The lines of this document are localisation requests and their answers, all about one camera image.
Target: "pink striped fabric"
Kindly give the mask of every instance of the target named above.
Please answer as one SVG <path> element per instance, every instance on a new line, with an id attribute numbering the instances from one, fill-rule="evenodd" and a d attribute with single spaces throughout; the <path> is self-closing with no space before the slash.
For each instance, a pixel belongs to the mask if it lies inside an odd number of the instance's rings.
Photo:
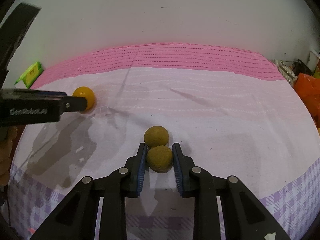
<path id="1" fill-rule="evenodd" d="M 66 60 L 45 70 L 32 88 L 67 77 L 132 66 L 229 71 L 268 81 L 284 79 L 272 63 L 256 52 L 171 42 L 109 48 Z"/>

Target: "metal pin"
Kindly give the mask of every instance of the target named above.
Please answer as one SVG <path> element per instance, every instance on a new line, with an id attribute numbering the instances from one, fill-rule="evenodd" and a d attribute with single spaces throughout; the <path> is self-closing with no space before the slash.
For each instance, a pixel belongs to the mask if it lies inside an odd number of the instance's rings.
<path id="1" fill-rule="evenodd" d="M 82 178 L 82 183 L 87 184 L 91 181 L 91 178 L 89 176 L 85 176 Z"/>
<path id="2" fill-rule="evenodd" d="M 201 168 L 198 167 L 198 166 L 193 167 L 191 170 L 192 170 L 192 172 L 194 172 L 194 173 L 200 173 L 200 172 L 201 172 Z"/>
<path id="3" fill-rule="evenodd" d="M 229 181 L 230 181 L 231 183 L 237 183 L 237 182 L 238 182 L 238 178 L 235 177 L 235 176 L 230 176 L 230 177 L 229 177 Z"/>
<path id="4" fill-rule="evenodd" d="M 120 174 L 126 174 L 128 172 L 128 169 L 126 167 L 122 167 L 118 171 Z"/>

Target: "human hand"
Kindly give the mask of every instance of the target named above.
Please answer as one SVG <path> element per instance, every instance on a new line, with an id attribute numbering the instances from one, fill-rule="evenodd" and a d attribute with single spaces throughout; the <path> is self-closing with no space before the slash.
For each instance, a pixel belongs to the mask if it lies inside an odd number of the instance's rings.
<path id="1" fill-rule="evenodd" d="M 9 182 L 9 169 L 11 165 L 10 152 L 12 149 L 12 141 L 16 138 L 17 131 L 17 127 L 9 127 L 6 139 L 0 142 L 0 186 L 5 186 Z"/>

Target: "orange ball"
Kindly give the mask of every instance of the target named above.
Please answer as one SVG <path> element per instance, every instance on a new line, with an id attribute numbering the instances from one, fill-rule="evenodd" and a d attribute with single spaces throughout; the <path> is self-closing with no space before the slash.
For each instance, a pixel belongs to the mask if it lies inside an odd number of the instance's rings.
<path id="1" fill-rule="evenodd" d="M 82 97 L 82 98 L 87 99 L 86 110 L 90 109 L 94 105 L 95 96 L 94 96 L 93 91 L 88 87 L 79 87 L 79 88 L 77 88 L 73 92 L 72 96 L 73 97 Z"/>

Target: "olive green ball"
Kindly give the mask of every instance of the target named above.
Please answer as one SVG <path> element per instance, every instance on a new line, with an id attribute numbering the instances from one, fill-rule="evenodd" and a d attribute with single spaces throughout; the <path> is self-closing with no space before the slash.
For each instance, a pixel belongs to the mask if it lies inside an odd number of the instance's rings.
<path id="1" fill-rule="evenodd" d="M 169 142 L 169 133 L 162 126 L 152 126 L 145 132 L 144 142 L 149 147 L 167 145 Z"/>
<path id="2" fill-rule="evenodd" d="M 157 146 L 147 153 L 147 163 L 155 172 L 164 173 L 172 166 L 173 154 L 167 146 Z"/>

